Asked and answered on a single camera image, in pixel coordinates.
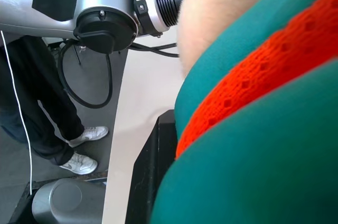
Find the white sneaker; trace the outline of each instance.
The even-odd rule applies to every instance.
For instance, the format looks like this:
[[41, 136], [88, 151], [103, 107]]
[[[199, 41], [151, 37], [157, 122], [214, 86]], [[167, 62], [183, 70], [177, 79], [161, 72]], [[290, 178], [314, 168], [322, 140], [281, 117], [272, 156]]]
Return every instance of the white sneaker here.
[[67, 143], [70, 147], [77, 147], [86, 141], [97, 141], [106, 136], [108, 132], [109, 129], [106, 126], [85, 127], [83, 133], [79, 137], [67, 141]]
[[78, 175], [87, 175], [97, 168], [97, 162], [85, 155], [74, 153], [69, 161], [59, 167]]

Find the robotic arm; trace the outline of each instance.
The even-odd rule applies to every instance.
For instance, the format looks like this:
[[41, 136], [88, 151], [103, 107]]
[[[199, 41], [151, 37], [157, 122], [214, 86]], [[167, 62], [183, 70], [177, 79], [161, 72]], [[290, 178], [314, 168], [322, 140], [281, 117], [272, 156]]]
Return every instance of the robotic arm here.
[[0, 0], [0, 30], [75, 39], [111, 53], [177, 24], [182, 0]]

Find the black pants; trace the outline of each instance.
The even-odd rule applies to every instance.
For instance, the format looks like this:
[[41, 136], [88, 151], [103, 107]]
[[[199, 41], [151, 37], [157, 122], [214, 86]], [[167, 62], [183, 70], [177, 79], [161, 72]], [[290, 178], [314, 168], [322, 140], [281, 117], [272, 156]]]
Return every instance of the black pants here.
[[[40, 157], [63, 165], [73, 155], [73, 149], [55, 136], [53, 125], [37, 101], [41, 101], [65, 139], [77, 138], [84, 128], [74, 104], [63, 90], [54, 58], [41, 38], [25, 36], [7, 48], [32, 149]], [[0, 71], [0, 77], [5, 80], [0, 85], [0, 125], [15, 140], [27, 143], [3, 48]]]

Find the orange mesh fabric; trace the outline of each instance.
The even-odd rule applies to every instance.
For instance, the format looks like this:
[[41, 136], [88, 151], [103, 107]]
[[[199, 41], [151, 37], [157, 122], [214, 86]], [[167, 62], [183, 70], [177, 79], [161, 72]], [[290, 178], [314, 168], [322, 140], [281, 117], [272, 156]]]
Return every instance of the orange mesh fabric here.
[[338, 54], [338, 0], [317, 0], [236, 65], [186, 126], [179, 157], [199, 136], [257, 98]]

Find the white cable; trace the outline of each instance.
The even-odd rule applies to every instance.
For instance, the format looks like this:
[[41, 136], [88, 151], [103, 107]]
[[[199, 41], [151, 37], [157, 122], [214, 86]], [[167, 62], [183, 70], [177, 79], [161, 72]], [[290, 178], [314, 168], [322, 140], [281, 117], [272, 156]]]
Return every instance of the white cable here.
[[9, 67], [10, 67], [11, 76], [12, 76], [13, 89], [14, 89], [14, 93], [15, 93], [17, 105], [18, 105], [18, 108], [19, 108], [19, 112], [20, 112], [20, 117], [21, 117], [21, 121], [22, 121], [22, 124], [23, 124], [23, 128], [25, 129], [25, 133], [26, 133], [26, 137], [27, 137], [27, 141], [28, 141], [28, 149], [29, 149], [29, 151], [30, 151], [30, 166], [31, 166], [31, 174], [30, 174], [30, 195], [32, 195], [33, 165], [32, 165], [31, 142], [30, 142], [30, 138], [29, 138], [29, 136], [28, 136], [28, 132], [27, 132], [27, 129], [26, 129], [25, 122], [24, 122], [24, 120], [23, 120], [23, 116], [22, 116], [22, 112], [21, 112], [21, 106], [20, 106], [20, 101], [19, 101], [19, 98], [18, 98], [17, 93], [16, 93], [15, 82], [14, 82], [14, 75], [13, 75], [13, 71], [12, 71], [12, 66], [11, 66], [11, 62], [10, 62], [10, 57], [8, 56], [8, 51], [7, 51], [7, 45], [6, 45], [6, 41], [5, 41], [5, 36], [4, 36], [4, 33], [2, 32], [2, 30], [1, 30], [1, 36], [2, 36], [2, 40], [4, 41], [4, 47], [5, 47], [5, 51], [6, 51], [7, 61], [8, 61], [8, 65], [9, 65]]

